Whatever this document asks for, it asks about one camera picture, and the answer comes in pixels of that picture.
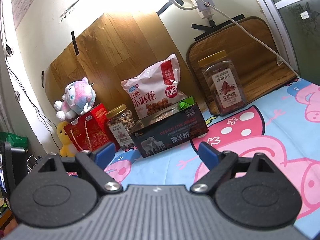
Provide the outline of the black cardboard storage box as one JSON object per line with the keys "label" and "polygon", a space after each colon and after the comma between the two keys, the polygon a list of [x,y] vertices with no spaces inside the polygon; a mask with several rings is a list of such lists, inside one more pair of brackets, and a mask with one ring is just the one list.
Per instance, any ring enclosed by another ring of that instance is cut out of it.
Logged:
{"label": "black cardboard storage box", "polygon": [[[145,118],[140,119],[130,131],[130,137],[142,157],[146,158],[204,135],[208,127],[197,102],[178,110],[178,102]],[[176,114],[154,124],[150,121],[162,113]]]}

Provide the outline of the green snack packet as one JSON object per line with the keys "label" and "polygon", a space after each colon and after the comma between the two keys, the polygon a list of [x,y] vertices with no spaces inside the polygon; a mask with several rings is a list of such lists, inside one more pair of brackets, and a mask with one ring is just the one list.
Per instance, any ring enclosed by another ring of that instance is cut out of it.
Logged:
{"label": "green snack packet", "polygon": [[178,107],[178,110],[182,110],[182,109],[186,109],[194,104],[195,104],[194,97],[190,96],[188,98],[185,98],[185,99],[179,101],[177,107]]}

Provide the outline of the pecan jar yellow lid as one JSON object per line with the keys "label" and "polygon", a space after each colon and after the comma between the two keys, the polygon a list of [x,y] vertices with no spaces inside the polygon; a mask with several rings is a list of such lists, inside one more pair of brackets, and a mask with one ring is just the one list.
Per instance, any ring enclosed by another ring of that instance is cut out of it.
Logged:
{"label": "pecan jar yellow lid", "polygon": [[222,50],[198,61],[220,115],[244,107],[247,103],[233,62]]}

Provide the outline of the green bag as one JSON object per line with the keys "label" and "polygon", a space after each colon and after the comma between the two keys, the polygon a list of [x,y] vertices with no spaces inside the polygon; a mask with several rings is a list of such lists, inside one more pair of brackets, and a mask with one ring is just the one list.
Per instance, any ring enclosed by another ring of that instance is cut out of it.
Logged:
{"label": "green bag", "polygon": [[13,147],[19,147],[25,150],[27,150],[29,147],[29,141],[27,137],[22,137],[9,132],[1,132],[0,140],[9,142]]}

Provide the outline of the yellow duck plush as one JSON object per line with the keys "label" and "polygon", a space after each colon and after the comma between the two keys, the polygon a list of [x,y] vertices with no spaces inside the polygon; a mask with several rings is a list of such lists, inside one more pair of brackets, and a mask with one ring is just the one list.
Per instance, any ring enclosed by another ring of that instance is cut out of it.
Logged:
{"label": "yellow duck plush", "polygon": [[69,136],[64,130],[64,127],[67,126],[69,123],[66,121],[60,122],[57,125],[57,136],[62,144],[60,155],[62,157],[74,157],[77,153],[77,149],[74,147],[73,143],[71,142]]}

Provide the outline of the red gift box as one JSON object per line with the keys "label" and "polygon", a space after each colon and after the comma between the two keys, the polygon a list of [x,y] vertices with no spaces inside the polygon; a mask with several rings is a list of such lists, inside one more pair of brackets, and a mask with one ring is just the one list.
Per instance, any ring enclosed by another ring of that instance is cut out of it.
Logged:
{"label": "red gift box", "polygon": [[66,134],[78,151],[95,151],[108,142],[113,142],[116,150],[120,149],[118,142],[107,127],[107,112],[105,106],[100,103],[64,127]]}

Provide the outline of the cashew jar gold lid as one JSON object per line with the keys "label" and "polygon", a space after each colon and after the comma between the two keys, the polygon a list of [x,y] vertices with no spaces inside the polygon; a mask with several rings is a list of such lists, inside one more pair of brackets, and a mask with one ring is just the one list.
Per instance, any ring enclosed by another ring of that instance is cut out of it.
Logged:
{"label": "cashew jar gold lid", "polygon": [[106,113],[107,125],[122,149],[133,147],[135,144],[130,137],[130,131],[135,125],[135,117],[125,104]]}

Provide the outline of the pink white plush toy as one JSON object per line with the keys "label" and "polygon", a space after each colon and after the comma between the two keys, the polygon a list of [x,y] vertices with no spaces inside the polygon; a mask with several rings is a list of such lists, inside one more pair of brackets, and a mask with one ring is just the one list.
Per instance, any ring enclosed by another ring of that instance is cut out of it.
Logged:
{"label": "pink white plush toy", "polygon": [[74,81],[65,87],[62,101],[54,103],[57,119],[62,121],[73,121],[78,116],[88,113],[94,106],[96,93],[89,84],[88,78]]}

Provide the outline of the pink fried-dough snack bag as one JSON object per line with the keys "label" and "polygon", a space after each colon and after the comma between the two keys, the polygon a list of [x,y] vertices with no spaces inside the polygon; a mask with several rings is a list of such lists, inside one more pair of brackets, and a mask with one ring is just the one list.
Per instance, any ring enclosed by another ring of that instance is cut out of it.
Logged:
{"label": "pink fried-dough snack bag", "polygon": [[175,54],[157,62],[136,77],[121,81],[140,119],[171,106],[187,96],[178,89],[180,65]]}

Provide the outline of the brown woven cushion mat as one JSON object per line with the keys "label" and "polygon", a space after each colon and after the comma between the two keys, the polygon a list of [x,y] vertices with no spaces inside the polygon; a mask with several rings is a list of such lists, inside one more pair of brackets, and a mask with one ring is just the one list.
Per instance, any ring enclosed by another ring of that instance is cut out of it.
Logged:
{"label": "brown woven cushion mat", "polygon": [[236,68],[248,103],[296,78],[286,63],[277,63],[276,44],[262,19],[252,16],[240,20],[239,24],[229,24],[194,42],[186,54],[187,65],[213,115],[219,111],[198,64],[207,56],[226,51]]}

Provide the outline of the wooden board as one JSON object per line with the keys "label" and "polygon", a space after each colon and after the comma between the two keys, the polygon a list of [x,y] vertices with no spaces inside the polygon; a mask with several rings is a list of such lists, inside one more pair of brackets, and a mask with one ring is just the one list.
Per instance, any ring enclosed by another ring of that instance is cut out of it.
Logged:
{"label": "wooden board", "polygon": [[183,56],[159,16],[154,13],[102,14],[80,33],[45,72],[50,103],[60,100],[67,84],[87,77],[96,92],[96,103],[113,109],[133,103],[120,83],[139,75],[148,66],[176,54],[181,80],[178,88],[192,95],[201,111],[207,106]]}

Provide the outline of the white power strip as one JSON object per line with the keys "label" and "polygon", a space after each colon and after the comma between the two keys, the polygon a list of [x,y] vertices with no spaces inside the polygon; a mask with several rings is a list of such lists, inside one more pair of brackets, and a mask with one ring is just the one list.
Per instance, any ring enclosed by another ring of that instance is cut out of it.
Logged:
{"label": "white power strip", "polygon": [[197,6],[197,13],[199,14],[200,18],[212,20],[214,15],[214,10],[212,7],[215,6],[213,0],[191,0],[194,6]]}

